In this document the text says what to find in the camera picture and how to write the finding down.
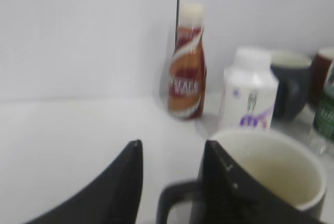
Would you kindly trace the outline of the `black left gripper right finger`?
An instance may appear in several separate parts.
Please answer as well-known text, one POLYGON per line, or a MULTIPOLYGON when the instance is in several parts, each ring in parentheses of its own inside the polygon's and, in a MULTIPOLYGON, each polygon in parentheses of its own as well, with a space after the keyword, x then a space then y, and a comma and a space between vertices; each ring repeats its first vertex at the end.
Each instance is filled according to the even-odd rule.
POLYGON ((205 143, 205 223, 320 223, 269 192, 216 141, 205 143))

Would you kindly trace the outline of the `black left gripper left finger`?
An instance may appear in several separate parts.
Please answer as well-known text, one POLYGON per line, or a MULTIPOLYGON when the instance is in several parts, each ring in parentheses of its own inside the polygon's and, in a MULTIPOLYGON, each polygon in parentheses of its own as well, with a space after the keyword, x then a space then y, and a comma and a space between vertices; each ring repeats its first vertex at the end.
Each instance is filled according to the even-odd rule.
POLYGON ((89 185, 31 223, 135 223, 142 185, 142 142, 133 140, 89 185))

